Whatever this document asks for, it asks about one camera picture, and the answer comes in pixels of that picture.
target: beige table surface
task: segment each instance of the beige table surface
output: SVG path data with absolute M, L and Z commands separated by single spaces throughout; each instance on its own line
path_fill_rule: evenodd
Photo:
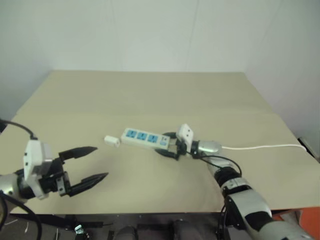
M 223 199 L 207 165 L 153 150 L 104 144 L 126 127 L 154 133 L 188 123 L 195 139 L 225 146 L 296 144 L 281 118 L 243 73 L 54 71 L 13 119 L 58 152 L 98 150 L 64 165 L 71 184 L 109 172 L 74 197 L 50 193 L 27 205 L 38 214 L 217 212 Z M 28 135 L 9 126 L 0 136 L 1 174 L 23 167 Z M 320 165 L 297 147 L 224 150 L 272 209 L 320 205 Z

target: white power strip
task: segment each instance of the white power strip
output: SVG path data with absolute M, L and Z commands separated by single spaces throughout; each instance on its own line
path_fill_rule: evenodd
M 123 144 L 140 146 L 153 149 L 165 149 L 169 147 L 170 137 L 142 131 L 134 128 L 126 128 L 121 136 Z

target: power strip switch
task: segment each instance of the power strip switch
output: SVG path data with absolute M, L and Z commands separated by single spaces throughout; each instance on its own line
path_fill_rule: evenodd
M 165 149 L 169 147 L 170 137 L 134 128 L 126 128 L 121 136 L 123 144 L 153 148 Z

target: blue outlet socket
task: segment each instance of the blue outlet socket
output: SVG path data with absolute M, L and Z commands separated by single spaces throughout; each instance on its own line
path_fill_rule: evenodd
M 136 135 L 137 135 L 137 131 L 133 131 L 133 130 L 129 130 L 126 133 L 126 136 L 129 137 L 129 138 L 135 138 Z
M 148 137 L 148 142 L 156 143 L 157 140 L 158 140 L 158 137 L 155 135 L 149 135 L 149 137 Z
M 146 133 L 144 133 L 144 132 L 139 132 L 139 133 L 138 133 L 138 136 L 137 136 L 136 138 L 137 138 L 137 139 L 140 139 L 140 140 L 146 140 L 147 135 L 148 135 L 148 134 L 146 134 Z

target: white power cord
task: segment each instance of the white power cord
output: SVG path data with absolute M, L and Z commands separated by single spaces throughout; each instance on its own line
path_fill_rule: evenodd
M 299 144 L 279 144 L 279 145 L 262 145 L 262 146 L 250 146 L 250 147 L 229 147 L 222 146 L 223 149 L 227 150 L 252 150 L 252 149 L 263 149 L 263 148 L 280 148 L 280 147 L 298 147 L 307 151 L 307 149 Z

